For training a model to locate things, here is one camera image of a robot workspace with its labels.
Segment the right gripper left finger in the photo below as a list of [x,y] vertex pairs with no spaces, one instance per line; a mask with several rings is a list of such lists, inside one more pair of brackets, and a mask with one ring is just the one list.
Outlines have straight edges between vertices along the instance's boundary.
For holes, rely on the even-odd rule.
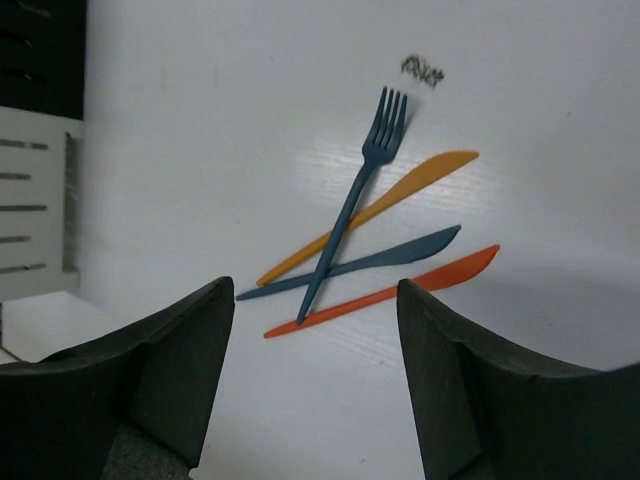
[[234,316],[218,278],[37,362],[1,368],[5,479],[187,479],[199,465]]

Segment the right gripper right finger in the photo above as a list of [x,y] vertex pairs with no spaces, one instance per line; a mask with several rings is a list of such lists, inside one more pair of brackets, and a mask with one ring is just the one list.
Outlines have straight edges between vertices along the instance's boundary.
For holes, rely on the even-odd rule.
[[635,479],[639,368],[520,346],[410,280],[397,323],[428,479]]

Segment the orange plastic knife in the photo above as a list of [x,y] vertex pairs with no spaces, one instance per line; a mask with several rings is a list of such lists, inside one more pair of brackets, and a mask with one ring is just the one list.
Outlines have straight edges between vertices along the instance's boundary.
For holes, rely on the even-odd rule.
[[[499,244],[494,244],[451,263],[411,278],[411,281],[422,289],[433,292],[448,289],[465,283],[483,272],[493,261],[500,250]],[[302,325],[290,321],[279,325],[263,334],[264,339],[284,336],[305,328],[333,320],[349,313],[370,307],[372,305],[394,299],[397,295],[396,285],[373,292],[351,301],[335,305],[310,314]]]

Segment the yellow plastic knife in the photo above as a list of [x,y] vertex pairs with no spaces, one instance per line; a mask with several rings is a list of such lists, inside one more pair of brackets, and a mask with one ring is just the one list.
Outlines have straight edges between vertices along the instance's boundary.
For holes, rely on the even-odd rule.
[[[452,150],[426,159],[405,174],[379,199],[353,215],[347,226],[347,231],[358,228],[395,204],[453,173],[478,157],[479,152],[475,150]],[[281,261],[260,277],[256,281],[256,285],[263,286],[271,283],[321,251],[327,244],[330,234],[331,232],[327,232],[321,235]]]

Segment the blue plastic fork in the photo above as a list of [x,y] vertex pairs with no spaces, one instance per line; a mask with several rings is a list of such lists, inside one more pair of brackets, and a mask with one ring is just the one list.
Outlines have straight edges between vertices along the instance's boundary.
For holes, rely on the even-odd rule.
[[369,179],[378,168],[391,163],[396,157],[404,137],[407,104],[407,94],[393,89],[388,90],[387,87],[383,88],[371,129],[362,146],[361,153],[364,164],[352,183],[328,242],[309,280],[295,320],[297,326],[303,324],[315,296],[326,278],[331,261]]

